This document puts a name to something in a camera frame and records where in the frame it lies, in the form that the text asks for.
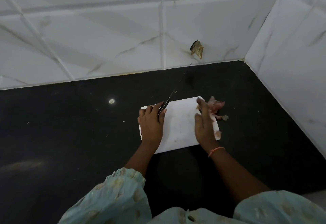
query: hand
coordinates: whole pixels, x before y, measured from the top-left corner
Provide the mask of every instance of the hand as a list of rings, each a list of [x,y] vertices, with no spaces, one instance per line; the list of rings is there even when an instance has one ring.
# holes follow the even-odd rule
[[[218,147],[215,140],[213,122],[208,113],[208,105],[201,98],[197,99],[202,114],[195,115],[195,135],[198,143],[209,153],[212,149]]]
[[[139,110],[138,123],[141,126],[142,144],[153,149],[154,152],[161,143],[163,136],[163,123],[166,109],[162,110],[157,120],[158,109],[163,102],[148,106],[146,110]]]

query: forearm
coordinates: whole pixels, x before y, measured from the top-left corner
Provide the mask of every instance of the forearm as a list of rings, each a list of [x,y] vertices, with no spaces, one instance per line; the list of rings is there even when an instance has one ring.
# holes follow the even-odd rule
[[[209,153],[211,149],[218,146],[217,142],[215,144],[212,143],[205,150]],[[210,158],[214,161],[216,169],[236,203],[258,193],[270,190],[224,149],[216,150]]]
[[[155,151],[156,151],[155,148],[141,144],[124,167],[132,168],[140,172],[143,176],[145,176],[147,166],[152,156],[154,155]]]

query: person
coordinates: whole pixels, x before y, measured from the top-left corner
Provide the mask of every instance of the person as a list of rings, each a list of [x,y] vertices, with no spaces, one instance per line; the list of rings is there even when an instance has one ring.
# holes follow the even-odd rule
[[[213,160],[231,197],[237,203],[233,218],[200,208],[179,207],[152,218],[143,190],[147,166],[160,145],[166,109],[157,118],[162,102],[139,111],[142,143],[125,167],[108,176],[66,211],[59,223],[326,223],[326,213],[302,196],[288,191],[271,191],[241,166],[214,138],[205,101],[197,102],[202,114],[195,115],[198,143]]]

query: knife blade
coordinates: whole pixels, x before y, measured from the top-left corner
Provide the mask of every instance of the knife blade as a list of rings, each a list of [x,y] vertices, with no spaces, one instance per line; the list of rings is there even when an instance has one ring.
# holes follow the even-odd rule
[[[186,69],[186,71],[184,72],[184,74],[182,75],[180,81],[177,83],[177,85],[174,87],[172,93],[170,94],[169,98],[167,101],[165,101],[165,103],[160,107],[160,109],[158,109],[158,114],[157,114],[157,118],[158,116],[160,115],[161,111],[164,110],[167,105],[169,104],[170,100],[171,100],[171,97],[173,96],[173,94],[176,92],[176,89],[178,87],[178,85],[180,84],[180,82],[182,81],[182,79],[185,77],[185,73],[187,73],[188,69],[190,68],[191,64],[189,65],[189,67]]]

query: finger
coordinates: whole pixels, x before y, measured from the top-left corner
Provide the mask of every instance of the finger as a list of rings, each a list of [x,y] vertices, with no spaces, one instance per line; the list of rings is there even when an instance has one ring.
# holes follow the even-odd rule
[[[164,102],[158,103],[153,107],[153,110],[151,113],[157,115],[158,114],[158,109],[160,109],[160,107],[163,105]]]
[[[202,118],[203,118],[203,120],[210,119],[210,116],[208,114],[208,105],[207,105],[207,103],[201,98],[197,99],[197,103],[198,103],[198,105],[200,106],[200,108],[202,110]]]
[[[145,115],[145,110],[141,109],[139,110],[139,116],[142,118]]]
[[[200,131],[203,126],[202,116],[198,113],[195,114],[195,132]]]
[[[158,121],[159,121],[159,123],[161,125],[163,125],[163,123],[164,123],[165,113],[166,113],[166,109],[164,109],[163,111],[161,111],[160,115],[158,116]]]
[[[146,115],[149,115],[149,114],[151,114],[151,112],[152,112],[152,109],[153,109],[153,107],[152,107],[152,106],[148,106],[148,107],[146,108],[145,114],[146,114]]]

